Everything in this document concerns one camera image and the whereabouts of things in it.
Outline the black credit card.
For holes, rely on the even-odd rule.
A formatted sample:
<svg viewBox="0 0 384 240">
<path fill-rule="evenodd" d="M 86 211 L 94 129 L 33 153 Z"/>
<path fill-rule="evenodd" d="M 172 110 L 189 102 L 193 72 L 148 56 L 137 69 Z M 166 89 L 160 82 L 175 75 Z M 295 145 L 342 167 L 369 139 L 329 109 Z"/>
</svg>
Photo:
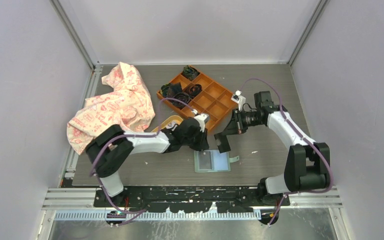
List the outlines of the black credit card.
<svg viewBox="0 0 384 240">
<path fill-rule="evenodd" d="M 218 151 L 220 153 L 227 153 L 231 151 L 231 146 L 229 144 L 229 140 L 225 135 L 215 135 L 214 136 Z"/>
<path fill-rule="evenodd" d="M 198 169 L 200 171 L 209 171 L 212 169 L 212 157 L 209 151 L 200 151 L 198 153 Z"/>
</svg>

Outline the green card holder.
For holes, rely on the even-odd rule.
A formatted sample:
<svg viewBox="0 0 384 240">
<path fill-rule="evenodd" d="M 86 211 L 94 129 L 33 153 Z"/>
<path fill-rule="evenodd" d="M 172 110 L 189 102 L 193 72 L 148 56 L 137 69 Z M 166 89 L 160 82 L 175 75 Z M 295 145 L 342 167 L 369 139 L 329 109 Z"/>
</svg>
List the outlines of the green card holder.
<svg viewBox="0 0 384 240">
<path fill-rule="evenodd" d="M 200 151 L 194 151 L 194 171 L 196 173 L 214 173 L 214 172 L 230 172 L 231 163 L 239 161 L 239 156 L 230 157 L 228 152 L 220 153 L 219 150 L 204 150 L 211 153 L 212 169 L 199 170 L 198 154 Z"/>
</svg>

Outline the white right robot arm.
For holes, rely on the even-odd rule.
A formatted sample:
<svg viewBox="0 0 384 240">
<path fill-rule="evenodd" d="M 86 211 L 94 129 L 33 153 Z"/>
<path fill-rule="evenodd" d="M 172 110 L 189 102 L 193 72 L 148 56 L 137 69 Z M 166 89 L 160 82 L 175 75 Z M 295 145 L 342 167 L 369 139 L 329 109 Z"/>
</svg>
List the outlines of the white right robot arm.
<svg viewBox="0 0 384 240">
<path fill-rule="evenodd" d="M 281 104 L 272 101 L 269 91 L 254 94 L 255 108 L 244 110 L 246 103 L 237 90 L 231 100 L 238 104 L 222 132 L 214 138 L 221 153 L 231 150 L 228 136 L 246 133 L 248 128 L 266 126 L 277 134 L 288 149 L 284 172 L 277 176 L 262 178 L 257 185 L 257 198 L 263 205 L 271 205 L 277 194 L 328 190 L 332 186 L 330 149 L 326 143 L 306 135 L 291 119 Z"/>
</svg>

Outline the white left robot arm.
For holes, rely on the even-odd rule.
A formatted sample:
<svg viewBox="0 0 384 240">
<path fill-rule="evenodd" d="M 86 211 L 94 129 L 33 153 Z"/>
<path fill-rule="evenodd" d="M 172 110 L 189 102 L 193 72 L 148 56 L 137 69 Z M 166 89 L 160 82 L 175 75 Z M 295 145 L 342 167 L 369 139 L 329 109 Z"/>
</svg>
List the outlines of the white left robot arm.
<svg viewBox="0 0 384 240">
<path fill-rule="evenodd" d="M 124 131 L 119 125 L 110 126 L 85 149 L 92 163 L 92 173 L 98 176 L 100 185 L 106 190 L 106 200 L 115 207 L 125 202 L 126 193 L 118 170 L 131 155 L 167 154 L 183 146 L 194 151 L 208 150 L 206 123 L 209 120 L 208 114 L 200 113 L 158 132 Z"/>
</svg>

